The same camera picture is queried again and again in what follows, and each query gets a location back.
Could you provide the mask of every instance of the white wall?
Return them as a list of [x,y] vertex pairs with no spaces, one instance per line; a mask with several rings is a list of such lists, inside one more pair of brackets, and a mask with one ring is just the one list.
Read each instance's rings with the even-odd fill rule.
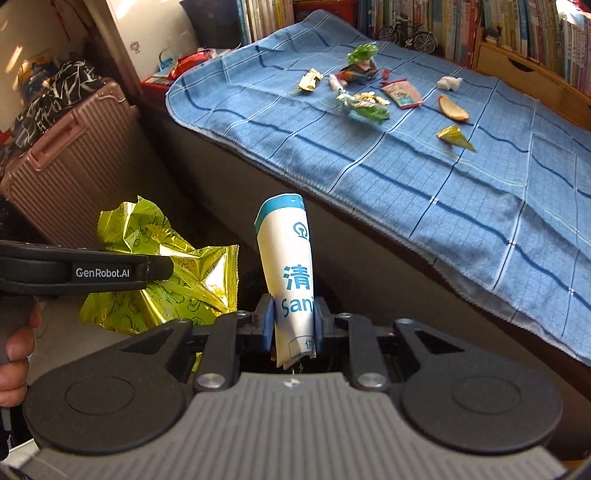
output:
[[[106,0],[119,35],[141,80],[158,71],[158,56],[167,48],[187,54],[197,43],[179,0]],[[139,44],[139,50],[132,48]]]
[[64,9],[64,22],[71,43],[50,0],[9,0],[0,7],[0,130],[10,128],[22,111],[21,95],[14,89],[22,62],[50,47],[62,56],[81,48],[86,31],[71,10]]

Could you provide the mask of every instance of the bed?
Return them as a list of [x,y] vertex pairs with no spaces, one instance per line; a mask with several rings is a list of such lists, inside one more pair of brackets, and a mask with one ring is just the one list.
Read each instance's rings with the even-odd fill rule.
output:
[[[570,385],[591,398],[591,133],[498,79],[389,43],[378,65],[423,106],[390,107],[377,125],[343,112],[326,80],[295,92],[310,68],[338,71],[367,41],[317,11],[184,74],[167,96],[174,121],[157,115],[154,138],[176,179],[255,249],[260,204],[302,193],[314,267],[348,308],[381,324],[413,317],[554,375],[560,443],[589,445],[590,404]],[[464,78],[449,96],[471,114],[462,131],[476,153],[435,138],[452,124],[434,89],[450,74]]]
[[[180,125],[230,145],[418,252],[469,301],[591,362],[591,133],[494,77],[379,42],[376,61],[424,105],[371,123],[347,113],[310,68],[335,73],[368,39],[316,11],[304,22],[183,75],[167,108]],[[453,101],[476,152],[436,133]],[[377,90],[380,79],[349,90]]]

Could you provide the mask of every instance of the metal screw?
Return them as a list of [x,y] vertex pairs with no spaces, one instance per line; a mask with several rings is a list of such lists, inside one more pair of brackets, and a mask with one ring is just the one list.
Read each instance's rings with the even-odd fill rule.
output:
[[386,383],[386,377],[382,374],[369,372],[358,376],[357,383],[365,388],[380,388]]
[[300,381],[295,378],[290,378],[289,380],[285,380],[283,384],[291,390],[292,388],[297,387],[300,384]]
[[215,390],[226,383],[226,379],[220,374],[203,374],[198,377],[197,385],[208,390]]

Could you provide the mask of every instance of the gold foil snack bag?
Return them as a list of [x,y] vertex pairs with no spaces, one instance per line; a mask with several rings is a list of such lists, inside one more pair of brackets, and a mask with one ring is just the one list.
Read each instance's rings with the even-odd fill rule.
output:
[[169,256],[174,271],[145,290],[88,295],[80,312],[84,322],[133,335],[178,318],[208,325],[236,310],[237,245],[194,249],[155,204],[142,198],[102,212],[98,236],[113,252]]

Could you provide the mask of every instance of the green plastic wrapper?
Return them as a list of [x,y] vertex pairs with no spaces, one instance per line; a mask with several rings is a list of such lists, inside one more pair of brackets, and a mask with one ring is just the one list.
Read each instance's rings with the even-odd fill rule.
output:
[[375,44],[375,42],[364,43],[363,45],[360,45],[354,49],[351,53],[347,54],[347,62],[349,65],[356,65],[358,63],[368,61],[371,57],[376,55],[377,52],[378,46]]
[[336,99],[345,109],[379,124],[390,118],[390,112],[384,105],[355,98],[345,90],[341,91]]
[[195,250],[155,204],[142,198],[102,212],[98,236],[113,252],[169,256],[174,271],[168,280],[150,282],[145,290],[88,295],[80,312],[84,322],[134,335],[178,318],[208,325],[236,310],[237,245]]

